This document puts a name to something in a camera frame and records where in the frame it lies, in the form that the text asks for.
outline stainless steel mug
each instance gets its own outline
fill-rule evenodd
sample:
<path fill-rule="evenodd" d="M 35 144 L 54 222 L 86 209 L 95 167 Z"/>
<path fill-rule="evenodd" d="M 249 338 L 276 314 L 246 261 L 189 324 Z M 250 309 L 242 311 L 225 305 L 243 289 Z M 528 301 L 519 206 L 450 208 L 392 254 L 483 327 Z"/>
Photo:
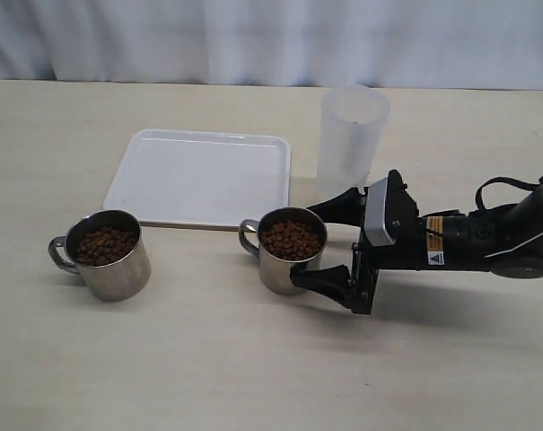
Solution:
<path fill-rule="evenodd" d="M 134 233 L 136 245 L 126 256 L 108 265 L 92 267 L 78 262 L 78 247 L 82 239 L 104 227 Z M 70 261 L 60 256 L 58 247 L 64 248 Z M 66 236 L 58 236 L 49 243 L 48 253 L 58 268 L 82 276 L 90 292 L 102 301 L 123 301 L 134 296 L 144 288 L 151 275 L 141 225 L 125 211 L 100 211 L 81 219 Z"/>
<path fill-rule="evenodd" d="M 274 256 L 265 248 L 261 241 L 261 234 L 268 231 L 278 222 L 300 222 L 308 225 L 318 234 L 321 243 L 320 250 L 308 259 L 283 260 Z M 252 244 L 246 233 L 255 233 L 259 246 Z M 327 243 L 327 227 L 313 212 L 301 207 L 283 207 L 271 211 L 256 220 L 243 220 L 239 228 L 239 242 L 241 246 L 258 259 L 258 274 L 263 284 L 278 295 L 300 295 L 305 289 L 295 286 L 290 278 L 291 269 L 295 266 L 304 266 L 308 270 L 320 269 L 320 259 Z"/>

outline translucent plastic container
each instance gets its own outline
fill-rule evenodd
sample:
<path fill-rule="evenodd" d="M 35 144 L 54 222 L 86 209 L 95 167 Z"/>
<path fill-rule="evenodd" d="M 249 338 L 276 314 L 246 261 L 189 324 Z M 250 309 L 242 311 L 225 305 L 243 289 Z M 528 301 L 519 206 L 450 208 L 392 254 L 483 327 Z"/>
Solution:
<path fill-rule="evenodd" d="M 317 168 L 320 200 L 365 185 L 389 112 L 389 99 L 364 85 L 345 85 L 325 94 Z"/>

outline yellow warning sticker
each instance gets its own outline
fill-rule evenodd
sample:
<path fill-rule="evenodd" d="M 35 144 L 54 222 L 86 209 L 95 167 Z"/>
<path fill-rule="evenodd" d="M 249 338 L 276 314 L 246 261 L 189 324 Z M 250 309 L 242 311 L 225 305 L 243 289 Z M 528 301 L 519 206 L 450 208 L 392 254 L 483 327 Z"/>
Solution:
<path fill-rule="evenodd" d="M 444 265 L 442 217 L 426 218 L 426 255 L 429 265 Z"/>

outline kibble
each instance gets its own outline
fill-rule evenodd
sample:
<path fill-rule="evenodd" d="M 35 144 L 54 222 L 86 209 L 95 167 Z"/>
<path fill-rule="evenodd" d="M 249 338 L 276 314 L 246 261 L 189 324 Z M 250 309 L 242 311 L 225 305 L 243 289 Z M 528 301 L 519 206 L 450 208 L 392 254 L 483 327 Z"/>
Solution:
<path fill-rule="evenodd" d="M 109 265 L 125 257 L 136 243 L 134 232 L 104 227 L 83 237 L 76 250 L 76 260 L 88 267 Z"/>
<path fill-rule="evenodd" d="M 323 244 L 310 226 L 301 222 L 280 222 L 261 233 L 263 246 L 283 260 L 306 260 L 321 250 Z"/>

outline beige tabletop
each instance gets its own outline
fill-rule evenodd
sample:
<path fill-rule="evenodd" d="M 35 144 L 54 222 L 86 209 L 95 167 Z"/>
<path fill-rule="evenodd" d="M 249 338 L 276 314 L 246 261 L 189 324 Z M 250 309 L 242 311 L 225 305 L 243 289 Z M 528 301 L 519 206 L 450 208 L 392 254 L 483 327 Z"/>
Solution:
<path fill-rule="evenodd" d="M 123 303 L 50 261 L 143 128 L 282 136 L 291 201 L 314 203 L 324 92 L 0 82 L 0 431 L 543 430 L 543 279 L 386 272 L 357 316 L 271 294 L 236 233 L 146 227 L 153 274 Z M 382 92 L 371 179 L 398 169 L 423 213 L 543 174 L 543 92 Z"/>

